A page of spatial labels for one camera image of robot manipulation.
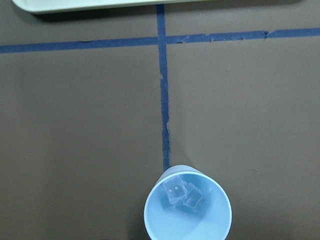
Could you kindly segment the clear ice cube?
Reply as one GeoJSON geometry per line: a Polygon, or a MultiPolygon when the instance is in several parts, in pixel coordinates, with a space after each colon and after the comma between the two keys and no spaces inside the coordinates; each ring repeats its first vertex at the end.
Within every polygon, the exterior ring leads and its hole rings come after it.
{"type": "Polygon", "coordinates": [[[174,205],[187,198],[188,192],[185,182],[179,175],[175,175],[163,181],[161,186],[171,205],[174,205]]]}
{"type": "Polygon", "coordinates": [[[191,182],[188,182],[185,187],[187,195],[186,199],[182,201],[182,209],[193,213],[200,211],[205,203],[203,191],[191,182]]]}

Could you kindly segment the light blue cup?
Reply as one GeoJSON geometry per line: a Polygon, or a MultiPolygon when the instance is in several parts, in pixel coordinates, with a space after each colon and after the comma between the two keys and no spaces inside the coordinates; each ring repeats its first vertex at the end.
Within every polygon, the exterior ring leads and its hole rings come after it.
{"type": "Polygon", "coordinates": [[[152,240],[225,240],[232,225],[232,208],[215,180],[193,167],[176,165],[168,168],[150,191],[144,206],[144,225],[152,240]],[[173,176],[202,190],[205,202],[200,211],[183,210],[182,201],[169,203],[162,183],[173,176]]]}

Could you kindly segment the white bear tray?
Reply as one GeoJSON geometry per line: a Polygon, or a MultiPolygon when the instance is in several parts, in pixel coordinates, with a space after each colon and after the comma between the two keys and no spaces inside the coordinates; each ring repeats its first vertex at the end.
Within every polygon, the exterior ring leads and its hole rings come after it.
{"type": "Polygon", "coordinates": [[[111,15],[140,15],[164,5],[174,10],[200,11],[273,6],[295,6],[300,0],[12,0],[21,12],[39,18],[101,18],[111,15]]]}

